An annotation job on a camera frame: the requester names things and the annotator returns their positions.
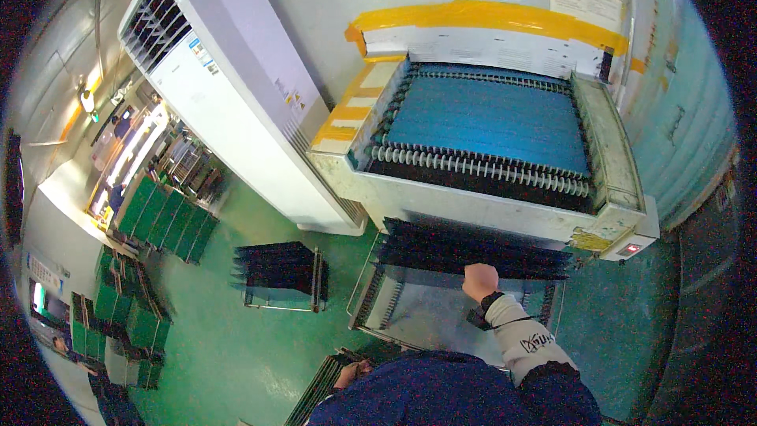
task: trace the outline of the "worker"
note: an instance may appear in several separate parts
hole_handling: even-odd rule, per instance
[[[126,118],[122,116],[113,116],[110,118],[110,121],[115,125],[113,135],[115,135],[116,138],[123,139],[129,132],[129,129],[132,128],[132,119],[129,117],[130,115],[127,114]]]
[[[126,189],[127,189],[127,185],[116,185],[114,186],[113,190],[110,192],[110,197],[108,198],[108,205],[110,206],[110,209],[113,210],[114,214],[118,214],[118,210],[121,209],[121,205],[126,199],[123,196],[123,192]]]
[[[473,355],[404,353],[375,370],[344,367],[331,396],[308,422],[320,424],[601,424],[593,395],[573,361],[512,295],[497,270],[465,268],[463,291],[478,301],[510,375]]]
[[[84,355],[73,352],[73,343],[71,341],[71,334],[64,331],[62,337],[54,336],[52,338],[52,346],[58,353],[68,357],[71,362],[75,363],[81,370],[87,372],[93,377],[98,376],[96,367],[93,364],[86,362]]]

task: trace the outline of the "green floor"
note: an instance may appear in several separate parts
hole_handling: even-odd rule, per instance
[[[374,339],[347,329],[347,299],[375,236],[300,232],[251,189],[235,182],[200,266],[173,256],[151,271],[173,312],[158,390],[133,390],[149,424],[254,426],[285,421],[325,355]],[[317,315],[242,306],[229,286],[233,247],[283,241],[324,251],[329,306]],[[582,368],[605,414],[635,414],[649,367],[670,336],[676,285],[668,247],[645,250],[623,269],[598,262],[568,282],[558,341]]]

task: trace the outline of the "sticker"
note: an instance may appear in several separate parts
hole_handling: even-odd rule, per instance
[[[300,115],[302,111],[305,110],[305,103],[302,101],[302,96],[300,96],[300,91],[297,89],[288,89],[288,86],[284,84],[281,79],[277,79],[276,82],[273,83],[276,88],[279,90],[279,93],[282,96],[282,99],[284,99],[284,103],[289,106],[291,111],[296,115]]]
[[[203,68],[207,69],[212,75],[218,74],[220,71],[218,63],[213,60],[213,57],[207,52],[199,38],[194,37],[194,40],[189,42],[189,49],[192,50],[194,57],[197,58],[197,61],[200,62]]]
[[[32,272],[34,278],[45,285],[48,289],[54,290],[58,296],[63,294],[63,280],[53,271],[37,260],[31,253],[26,254],[26,267]]]

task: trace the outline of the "yellow tape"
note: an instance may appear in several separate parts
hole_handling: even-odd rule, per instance
[[[324,124],[324,126],[321,127],[321,129],[316,134],[316,137],[313,138],[312,146],[316,146],[323,140],[338,140],[341,142],[349,142],[352,141],[353,138],[355,138],[356,134],[356,128],[331,127],[330,125]]]
[[[644,61],[639,60],[637,58],[633,58],[630,61],[630,70],[636,71],[640,75],[644,74],[645,71],[647,71],[647,66],[644,65]]]
[[[397,56],[372,56],[370,58],[365,58],[364,57],[363,61],[370,62],[370,63],[374,63],[374,62],[400,62],[400,61],[404,61],[406,58],[407,58],[407,55],[402,55],[402,56],[399,56],[399,55],[397,55]]]
[[[341,104],[332,111],[330,120],[364,120],[371,112],[372,107],[346,107]]]
[[[406,26],[493,28],[530,33],[564,41],[577,40],[600,49],[611,47],[617,56],[625,54],[628,49],[628,39],[622,35],[571,15],[489,0],[454,0],[446,4],[364,12],[347,27],[345,38],[354,41],[364,56],[363,32]]]
[[[612,241],[603,239],[599,235],[592,234],[591,232],[584,232],[581,228],[573,230],[573,235],[570,238],[573,247],[583,250],[605,250],[612,243]]]
[[[373,63],[366,64],[365,67],[360,70],[359,73],[357,73],[357,76],[355,76],[355,79],[350,82],[350,85],[347,86],[345,94],[341,97],[341,101],[343,103],[349,102],[349,100],[352,99],[355,94],[357,94],[357,91],[360,90],[360,85],[363,83],[365,78],[368,77],[371,71],[373,71],[373,66]]]
[[[383,88],[358,88],[353,97],[378,97],[383,90]]]

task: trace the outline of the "arm sleeve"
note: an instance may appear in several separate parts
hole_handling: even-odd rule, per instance
[[[494,336],[516,387],[533,368],[547,362],[567,363],[578,370],[546,327],[528,319],[513,295],[506,294],[494,301],[487,309],[486,320],[494,326]]]

